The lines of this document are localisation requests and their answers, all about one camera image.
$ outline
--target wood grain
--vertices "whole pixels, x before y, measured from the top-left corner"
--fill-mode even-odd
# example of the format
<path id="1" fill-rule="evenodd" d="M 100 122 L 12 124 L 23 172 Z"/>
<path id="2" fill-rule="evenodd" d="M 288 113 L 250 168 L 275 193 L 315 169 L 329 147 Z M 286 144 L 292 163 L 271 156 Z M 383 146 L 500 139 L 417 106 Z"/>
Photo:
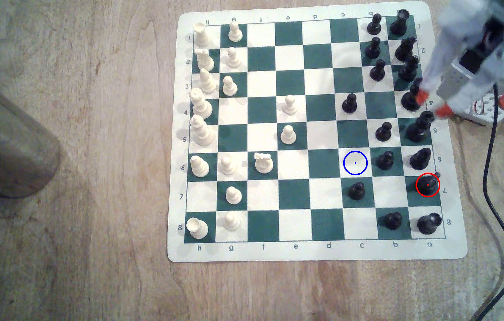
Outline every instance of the wood grain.
<path id="1" fill-rule="evenodd" d="M 431 11 L 445 2 L 428 1 Z M 481 190 L 489 128 L 451 123 L 469 254 L 441 261 L 171 263 L 177 19 L 339 1 L 0 1 L 0 90 L 61 141 L 41 192 L 0 198 L 0 319 L 464 320 L 504 284 Z M 489 194 L 504 219 L 504 122 Z M 504 298 L 488 320 L 504 320 Z"/>

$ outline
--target chess mat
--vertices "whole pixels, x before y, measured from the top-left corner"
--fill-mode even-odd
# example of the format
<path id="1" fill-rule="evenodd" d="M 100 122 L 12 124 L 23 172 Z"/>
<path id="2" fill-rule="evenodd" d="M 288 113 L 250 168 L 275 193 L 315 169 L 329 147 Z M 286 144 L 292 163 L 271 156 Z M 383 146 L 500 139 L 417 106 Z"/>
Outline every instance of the chess mat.
<path id="1" fill-rule="evenodd" d="M 399 9 L 411 13 L 408 29 L 399 37 L 389 31 Z M 381 55 L 385 77 L 369 76 L 377 59 L 364 50 L 373 35 L 366 31 L 374 13 L 383 16 Z M 243 33 L 238 42 L 228 39 L 235 20 Z M 192 105 L 189 92 L 199 86 L 199 68 L 192 26 L 205 24 L 211 37 L 210 71 L 218 84 L 205 94 L 213 113 L 205 121 L 216 135 L 209 146 L 199 146 L 191 135 Z M 168 252 L 176 262 L 238 260 L 333 259 L 451 259 L 467 252 L 452 145 L 446 120 L 435 120 L 427 140 L 410 141 L 406 128 L 433 105 L 430 100 L 416 112 L 400 101 L 412 83 L 398 78 L 404 66 L 395 57 L 401 39 L 417 37 L 413 54 L 422 63 L 434 48 L 429 9 L 419 1 L 355 4 L 265 10 L 191 12 L 179 19 L 175 65 L 175 99 L 172 124 L 171 190 Z M 227 66 L 227 50 L 236 48 L 240 66 Z M 233 97 L 224 95 L 222 79 L 231 76 L 238 85 Z M 349 93 L 357 96 L 357 110 L 341 109 Z M 298 112 L 282 111 L 285 96 L 295 96 Z M 383 122 L 392 124 L 387 142 L 375 138 Z M 294 144 L 279 135 L 285 125 L 296 132 Z M 432 149 L 425 170 L 414 170 L 409 159 L 418 150 Z M 376 158 L 390 150 L 395 156 L 389 170 L 376 166 Z M 254 153 L 271 155 L 274 169 L 261 174 Z M 196 177 L 190 167 L 193 155 L 202 157 L 210 172 Z M 219 161 L 229 155 L 238 170 L 226 176 Z M 425 173 L 441 173 L 441 189 L 433 197 L 415 188 Z M 347 196 L 356 182 L 365 184 L 361 201 Z M 238 188 L 242 201 L 226 201 L 226 189 Z M 384 215 L 400 212 L 397 230 L 384 226 Z M 235 231 L 223 227 L 232 212 L 241 223 Z M 417 220 L 439 213 L 443 223 L 423 235 Z M 203 239 L 185 228 L 189 218 L 207 223 Z"/>

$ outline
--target black chess piece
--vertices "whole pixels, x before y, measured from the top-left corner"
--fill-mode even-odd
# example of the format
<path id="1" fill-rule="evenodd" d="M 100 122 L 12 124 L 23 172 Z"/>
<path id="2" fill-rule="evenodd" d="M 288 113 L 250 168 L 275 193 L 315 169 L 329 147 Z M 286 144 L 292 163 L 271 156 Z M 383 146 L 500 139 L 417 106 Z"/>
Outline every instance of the black chess piece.
<path id="1" fill-rule="evenodd" d="M 384 122 L 381 127 L 377 128 L 375 131 L 375 137 L 381 142 L 386 142 L 391 138 L 391 128 L 390 122 Z"/>
<path id="2" fill-rule="evenodd" d="M 381 156 L 377 157 L 377 167 L 382 170 L 388 170 L 393 167 L 393 152 L 385 151 Z"/>
<path id="3" fill-rule="evenodd" d="M 381 32 L 381 15 L 376 13 L 373 15 L 373 21 L 367 25 L 367 32 L 372 35 L 379 34 Z"/>
<path id="4" fill-rule="evenodd" d="M 431 155 L 432 152 L 428 147 L 419 150 L 416 154 L 411 156 L 411 167 L 417 171 L 424 170 L 428 166 Z"/>
<path id="5" fill-rule="evenodd" d="M 376 59 L 381 54 L 381 48 L 379 45 L 381 44 L 381 39 L 379 37 L 373 37 L 370 40 L 370 45 L 365 48 L 365 56 L 370 59 Z"/>
<path id="6" fill-rule="evenodd" d="M 413 124 L 406 129 L 406 137 L 412 142 L 420 143 L 427 139 L 430 126 L 434 121 L 434 114 L 429 111 L 423 111 Z"/>
<path id="7" fill-rule="evenodd" d="M 408 20 L 409 16 L 410 13 L 406 9 L 401 9 L 397 12 L 396 20 L 391 23 L 390 28 L 393 35 L 402 36 L 406 33 L 406 20 Z"/>
<path id="8" fill-rule="evenodd" d="M 365 184 L 357 182 L 349 187 L 349 197 L 355 201 L 359 201 L 365 196 Z"/>
<path id="9" fill-rule="evenodd" d="M 416 227 L 419 228 L 420 233 L 430 235 L 435 232 L 436 228 L 442 223 L 442 217 L 438 213 L 430 213 L 421 216 L 416 222 Z"/>
<path id="10" fill-rule="evenodd" d="M 343 108 L 344 112 L 353 114 L 357 110 L 357 96 L 355 94 L 348 94 L 341 108 Z"/>
<path id="11" fill-rule="evenodd" d="M 377 60 L 377 62 L 375 62 L 375 67 L 370 70 L 369 76 L 374 81 L 383 80 L 385 77 L 385 61 L 382 59 Z"/>

